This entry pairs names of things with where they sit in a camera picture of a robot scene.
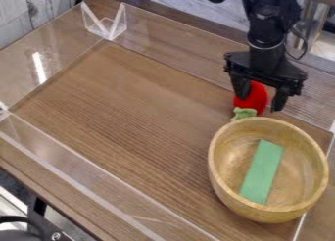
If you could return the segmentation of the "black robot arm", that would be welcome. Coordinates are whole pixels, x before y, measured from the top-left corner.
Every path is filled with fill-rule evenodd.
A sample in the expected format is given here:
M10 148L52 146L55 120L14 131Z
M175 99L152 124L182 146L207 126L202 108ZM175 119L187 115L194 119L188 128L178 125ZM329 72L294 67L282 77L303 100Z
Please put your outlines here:
M219 4L226 0L208 0ZM248 19L248 50L224 55L224 71L231 78L235 95L244 100L256 81L276 90L271 111L282 111L289 98L302 94L307 73L289 60L287 35L298 35L301 20L298 0L242 0Z

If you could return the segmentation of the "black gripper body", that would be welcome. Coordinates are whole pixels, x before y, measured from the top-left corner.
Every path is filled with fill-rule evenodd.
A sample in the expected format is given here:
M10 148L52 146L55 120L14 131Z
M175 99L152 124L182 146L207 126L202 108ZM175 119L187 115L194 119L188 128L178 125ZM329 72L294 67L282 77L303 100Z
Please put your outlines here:
M275 67L270 66L268 61L260 61L260 65L256 66L251 60L250 52L230 52L224 55L224 59L224 70L230 77L232 75L242 76L250 81L256 81L276 89L287 86L290 96L302 94L307 74L287 58L283 58Z

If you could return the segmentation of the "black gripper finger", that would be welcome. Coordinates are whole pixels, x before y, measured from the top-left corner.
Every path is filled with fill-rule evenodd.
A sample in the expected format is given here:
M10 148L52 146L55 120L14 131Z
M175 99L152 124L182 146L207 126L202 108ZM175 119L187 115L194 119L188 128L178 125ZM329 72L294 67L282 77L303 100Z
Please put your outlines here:
M231 76L231 81L236 97L244 100L251 90L251 81L238 75Z
M272 99L272 103L271 103L272 112L278 112L283 110L289 97L290 97L290 88L287 86L283 86L276 90L276 93Z

